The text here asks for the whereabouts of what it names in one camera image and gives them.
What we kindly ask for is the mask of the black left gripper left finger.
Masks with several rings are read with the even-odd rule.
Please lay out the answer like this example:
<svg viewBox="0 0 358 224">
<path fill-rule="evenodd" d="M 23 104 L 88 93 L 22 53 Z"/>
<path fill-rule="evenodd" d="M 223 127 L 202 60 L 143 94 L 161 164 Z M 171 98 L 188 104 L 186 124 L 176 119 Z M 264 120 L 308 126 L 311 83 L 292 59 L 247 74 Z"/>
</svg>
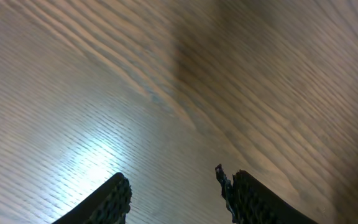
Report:
<svg viewBox="0 0 358 224">
<path fill-rule="evenodd" d="M 118 172 L 53 224 L 125 224 L 131 198 L 129 180 Z"/>
</svg>

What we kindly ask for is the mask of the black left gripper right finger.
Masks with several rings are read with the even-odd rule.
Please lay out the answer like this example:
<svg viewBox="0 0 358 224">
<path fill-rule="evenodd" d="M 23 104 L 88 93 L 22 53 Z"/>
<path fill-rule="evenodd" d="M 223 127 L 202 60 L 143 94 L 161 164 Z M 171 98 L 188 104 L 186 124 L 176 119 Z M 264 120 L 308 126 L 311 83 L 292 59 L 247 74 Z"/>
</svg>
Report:
<svg viewBox="0 0 358 224">
<path fill-rule="evenodd" d="M 244 170 L 228 179 L 222 165 L 215 167 L 221 196 L 236 224 L 316 224 Z"/>
</svg>

